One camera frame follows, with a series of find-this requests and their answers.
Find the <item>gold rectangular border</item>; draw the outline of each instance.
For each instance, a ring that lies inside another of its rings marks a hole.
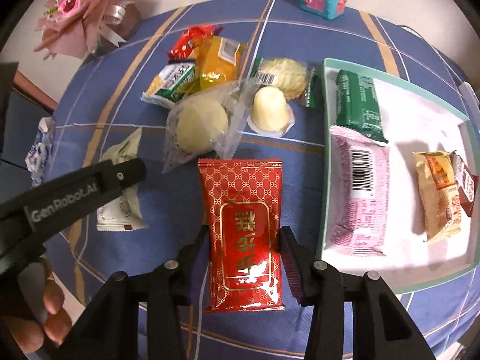
[[[220,242],[221,242],[221,245],[222,245],[222,254],[223,254],[223,228],[222,228],[222,211],[223,211],[223,208],[226,206],[226,205],[229,205],[229,204],[263,204],[265,206],[265,209],[267,210],[267,225],[268,225],[268,276],[270,277],[270,279],[272,278],[272,238],[271,238],[271,230],[270,230],[270,210],[268,209],[268,206],[264,203],[264,202],[228,202],[228,203],[223,203],[222,206],[220,207],[220,218],[219,218],[219,222],[220,222]],[[246,275],[246,276],[227,276],[227,278],[232,278],[232,279],[236,279],[236,278],[248,278],[249,276]],[[225,288],[225,290],[228,290],[228,291],[249,291],[249,290],[257,290],[258,288],[261,288],[261,287],[252,287],[252,288],[228,288],[227,285],[225,284],[225,267],[223,265],[223,257],[222,257],[222,281],[223,281],[223,286]]]

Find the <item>red package with gold pattern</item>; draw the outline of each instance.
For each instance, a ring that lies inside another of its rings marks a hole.
[[[166,54],[169,61],[174,59],[196,59],[196,48],[192,43],[193,38],[207,38],[218,35],[222,31],[222,27],[215,25],[192,26],[182,32],[175,45]]]
[[[283,310],[282,162],[198,160],[210,225],[211,309]]]

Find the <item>human hand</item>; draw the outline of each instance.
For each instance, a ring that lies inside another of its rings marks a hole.
[[[44,333],[53,342],[61,344],[71,329],[71,319],[63,309],[65,301],[63,291],[53,280],[52,268],[47,260],[42,259],[40,263],[44,266],[46,276],[43,302],[48,316],[44,325],[40,326],[35,321],[4,316],[11,335],[25,354],[35,352],[42,347]]]

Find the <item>white tray with green rim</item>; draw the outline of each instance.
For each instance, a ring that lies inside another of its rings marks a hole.
[[[390,141],[390,189],[385,231],[385,256],[353,257],[329,248],[329,238],[342,216],[340,169],[332,166],[329,128],[337,118],[337,85],[341,69],[372,77],[382,127]],[[445,150],[463,158],[472,174],[480,175],[480,150],[467,116],[408,81],[351,62],[323,62],[325,99],[325,184],[322,225],[316,257],[341,272],[363,275],[378,271],[396,294],[423,290],[453,280],[480,260],[480,194],[472,218],[462,210],[461,232],[448,240],[425,242],[425,225],[412,152]]]

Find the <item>table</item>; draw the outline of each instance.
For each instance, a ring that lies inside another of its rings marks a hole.
[[[299,10],[297,0],[217,0],[152,17],[118,50],[79,68],[55,111],[57,123],[47,178],[95,163],[100,155],[142,127],[138,151],[147,166],[139,199],[147,229],[98,232],[96,215],[47,243],[54,271],[82,303],[88,303],[113,272],[149,272],[194,240],[203,203],[196,162],[161,174],[167,110],[140,101],[153,76],[167,63],[181,31],[201,23],[224,27],[222,35],[247,43],[242,77],[256,56],[285,56],[320,63],[344,59],[400,76],[443,98],[462,112],[452,75],[421,38],[370,14],[347,8],[333,21]],[[461,69],[447,57],[462,80]],[[323,190],[323,110],[293,105],[297,123],[281,139],[246,128],[237,158],[281,158],[284,164],[281,224],[299,243],[315,250]],[[208,271],[197,278],[199,304],[181,311],[189,359],[302,359],[311,307],[302,309],[283,277],[285,311],[202,313],[209,302]],[[480,312],[480,273],[473,270],[443,285],[401,295],[419,329],[438,355],[455,342]],[[146,305],[141,305],[139,342],[145,343]],[[344,359],[352,356],[351,305],[346,304]],[[140,345],[142,358],[145,346]]]

